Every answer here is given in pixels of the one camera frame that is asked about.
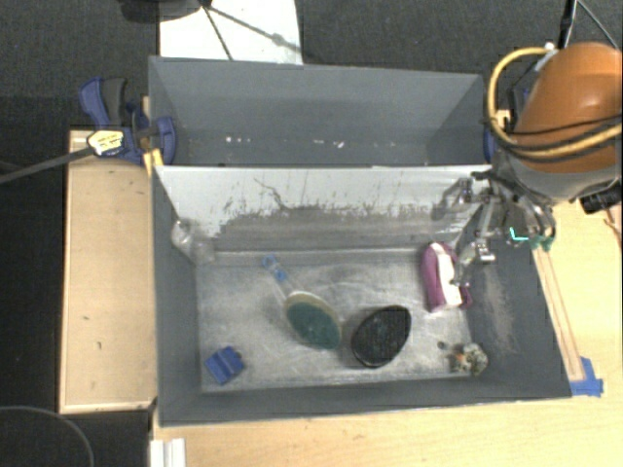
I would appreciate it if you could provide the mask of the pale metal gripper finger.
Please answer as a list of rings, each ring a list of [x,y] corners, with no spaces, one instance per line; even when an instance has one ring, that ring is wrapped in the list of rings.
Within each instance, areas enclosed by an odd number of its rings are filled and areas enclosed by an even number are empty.
[[[496,259],[490,248],[490,241],[477,238],[461,246],[455,263],[455,273],[451,283],[457,287],[465,287],[477,264],[490,264]]]
[[[459,178],[433,204],[430,218],[433,221],[458,220],[473,214],[480,205],[474,191],[474,180],[470,177]]]

